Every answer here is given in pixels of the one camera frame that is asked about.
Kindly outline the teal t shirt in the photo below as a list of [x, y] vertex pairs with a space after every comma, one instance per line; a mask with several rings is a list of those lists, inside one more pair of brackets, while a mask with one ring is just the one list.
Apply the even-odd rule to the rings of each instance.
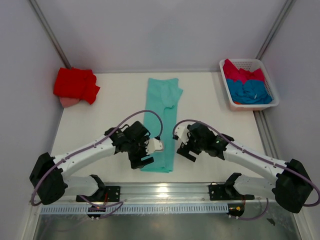
[[179, 79], [168, 80], [148, 79], [145, 109], [154, 111], [163, 123], [160, 140], [164, 143], [162, 152], [155, 152], [151, 156], [154, 162], [141, 169], [142, 172], [169, 173], [174, 168], [175, 140], [173, 128], [177, 123], [179, 100], [183, 90], [179, 87]]

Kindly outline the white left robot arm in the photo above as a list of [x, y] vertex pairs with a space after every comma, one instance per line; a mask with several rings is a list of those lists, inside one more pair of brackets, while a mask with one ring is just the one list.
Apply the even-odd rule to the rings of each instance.
[[31, 203], [50, 205], [62, 197], [75, 197], [78, 202], [102, 202], [107, 200], [109, 187], [96, 174], [79, 177], [74, 174], [84, 167], [118, 153], [127, 153], [130, 167], [142, 169], [154, 162], [151, 154], [163, 150], [159, 137], [152, 138], [150, 132], [139, 121], [123, 128], [112, 127], [101, 137], [76, 150], [51, 156], [43, 153], [29, 176], [35, 192]]

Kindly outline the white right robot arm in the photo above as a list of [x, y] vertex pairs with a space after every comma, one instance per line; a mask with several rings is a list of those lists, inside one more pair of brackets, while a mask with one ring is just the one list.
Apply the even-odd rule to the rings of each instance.
[[235, 172], [223, 184], [215, 183], [209, 187], [212, 201], [248, 201], [263, 197], [294, 214], [308, 207], [306, 201], [316, 187], [298, 160], [284, 161], [260, 154], [197, 120], [191, 120], [187, 126], [177, 123], [172, 135], [181, 141], [177, 154], [192, 162], [206, 153], [258, 174], [250, 177]]

